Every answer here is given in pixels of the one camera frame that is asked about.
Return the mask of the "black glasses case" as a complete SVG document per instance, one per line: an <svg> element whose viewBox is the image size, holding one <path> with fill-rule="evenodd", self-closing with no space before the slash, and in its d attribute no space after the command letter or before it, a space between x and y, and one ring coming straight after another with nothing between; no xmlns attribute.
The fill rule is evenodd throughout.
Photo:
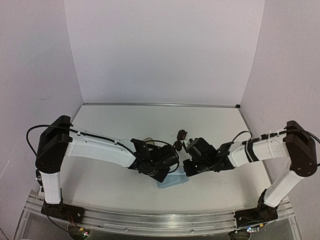
<svg viewBox="0 0 320 240"><path fill-rule="evenodd" d="M156 146L155 141L151 138L151 137L147 137L143 140L143 142L145 142L150 148L152 146Z"/></svg>

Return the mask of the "blue cleaning cloth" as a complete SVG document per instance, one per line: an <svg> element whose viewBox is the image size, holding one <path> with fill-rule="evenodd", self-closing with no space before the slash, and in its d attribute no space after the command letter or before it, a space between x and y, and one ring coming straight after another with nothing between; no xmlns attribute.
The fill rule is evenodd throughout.
<svg viewBox="0 0 320 240"><path fill-rule="evenodd" d="M177 185L181 185L187 183L189 181L189 177L182 173L170 173L163 180L163 182L157 182L157 187L159 189L165 189Z"/></svg>

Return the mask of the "tortoiseshell sunglasses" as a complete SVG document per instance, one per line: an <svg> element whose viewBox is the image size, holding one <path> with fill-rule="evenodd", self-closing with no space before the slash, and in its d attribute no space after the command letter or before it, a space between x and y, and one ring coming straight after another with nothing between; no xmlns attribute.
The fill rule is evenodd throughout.
<svg viewBox="0 0 320 240"><path fill-rule="evenodd" d="M176 141L173 144L173 148L180 152L182 149L186 148L185 140L187 137L187 132L184 129L181 129L178 131L176 136Z"/></svg>

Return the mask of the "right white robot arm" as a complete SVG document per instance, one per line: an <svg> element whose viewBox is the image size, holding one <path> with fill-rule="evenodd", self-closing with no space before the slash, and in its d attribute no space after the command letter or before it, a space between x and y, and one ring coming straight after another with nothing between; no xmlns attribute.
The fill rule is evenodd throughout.
<svg viewBox="0 0 320 240"><path fill-rule="evenodd" d="M302 179L315 174L320 166L316 151L316 143L319 141L314 134L291 120L286 123L286 127L276 132L270 131L244 141L233 139L219 148L214 148L202 137L183 138L179 143L190 156L183 161L187 177L210 171L229 171L270 159L290 159L284 173L262 192L256 207L234 213L236 227L240 229L278 219L280 202Z"/></svg>

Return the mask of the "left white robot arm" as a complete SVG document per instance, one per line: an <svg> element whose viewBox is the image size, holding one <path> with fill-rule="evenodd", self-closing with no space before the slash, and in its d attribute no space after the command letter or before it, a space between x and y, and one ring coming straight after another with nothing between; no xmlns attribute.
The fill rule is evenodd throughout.
<svg viewBox="0 0 320 240"><path fill-rule="evenodd" d="M44 124L39 138L35 167L44 193L41 213L50 218L80 224L84 208L64 203L60 172L65 157L80 157L113 163L162 183L180 166L179 156L169 143L158 146L152 140L119 139L75 129L71 118L62 115Z"/></svg>

